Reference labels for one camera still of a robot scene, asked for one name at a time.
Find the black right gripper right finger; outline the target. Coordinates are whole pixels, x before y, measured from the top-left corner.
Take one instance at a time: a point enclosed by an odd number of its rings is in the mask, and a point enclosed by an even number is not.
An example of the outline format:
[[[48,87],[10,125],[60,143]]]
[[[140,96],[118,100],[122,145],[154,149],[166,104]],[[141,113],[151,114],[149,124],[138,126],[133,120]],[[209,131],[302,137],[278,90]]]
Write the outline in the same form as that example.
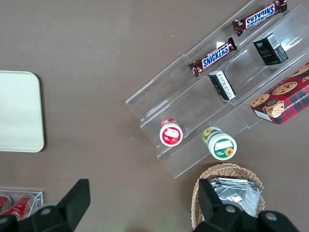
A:
[[[199,179],[198,201],[206,222],[240,222],[241,210],[224,204],[208,179]]]

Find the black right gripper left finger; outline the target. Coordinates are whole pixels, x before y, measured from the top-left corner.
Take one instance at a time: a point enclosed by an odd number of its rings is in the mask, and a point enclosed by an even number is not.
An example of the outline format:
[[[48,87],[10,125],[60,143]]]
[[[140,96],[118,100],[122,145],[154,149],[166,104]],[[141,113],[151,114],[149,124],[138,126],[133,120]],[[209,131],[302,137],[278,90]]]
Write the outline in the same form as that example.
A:
[[[89,179],[80,179],[57,204],[70,230],[77,228],[88,207],[90,206]]]

